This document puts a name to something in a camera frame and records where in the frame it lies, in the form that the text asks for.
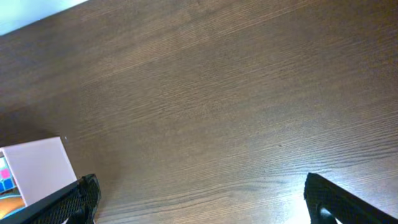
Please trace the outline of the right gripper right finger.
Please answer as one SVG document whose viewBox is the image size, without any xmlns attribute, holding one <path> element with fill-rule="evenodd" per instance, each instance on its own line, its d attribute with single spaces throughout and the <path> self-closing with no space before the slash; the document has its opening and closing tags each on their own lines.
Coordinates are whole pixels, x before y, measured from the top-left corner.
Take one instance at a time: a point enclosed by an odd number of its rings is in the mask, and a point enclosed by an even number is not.
<svg viewBox="0 0 398 224">
<path fill-rule="evenodd" d="M 308 173 L 304 187 L 311 224 L 397 223 L 397 219 L 316 173 Z"/>
</svg>

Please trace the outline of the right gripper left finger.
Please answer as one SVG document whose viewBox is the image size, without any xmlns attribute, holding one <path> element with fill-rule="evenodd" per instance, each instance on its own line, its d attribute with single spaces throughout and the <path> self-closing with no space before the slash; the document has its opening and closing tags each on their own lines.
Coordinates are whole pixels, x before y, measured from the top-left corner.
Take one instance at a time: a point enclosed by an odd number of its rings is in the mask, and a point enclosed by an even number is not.
<svg viewBox="0 0 398 224">
<path fill-rule="evenodd" d="M 21 211 L 1 224 L 94 224 L 101 200 L 95 174 L 88 174 Z"/>
</svg>

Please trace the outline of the rubik cube pastel colours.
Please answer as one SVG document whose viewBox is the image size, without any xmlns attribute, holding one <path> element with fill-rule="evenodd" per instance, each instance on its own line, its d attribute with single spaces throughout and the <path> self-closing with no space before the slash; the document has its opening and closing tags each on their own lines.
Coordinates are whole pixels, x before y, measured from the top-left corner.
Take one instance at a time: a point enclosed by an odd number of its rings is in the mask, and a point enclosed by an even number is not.
<svg viewBox="0 0 398 224">
<path fill-rule="evenodd" d="M 4 193 L 16 188 L 11 169 L 9 168 L 6 158 L 1 157 L 0 160 L 0 192 Z"/>
</svg>

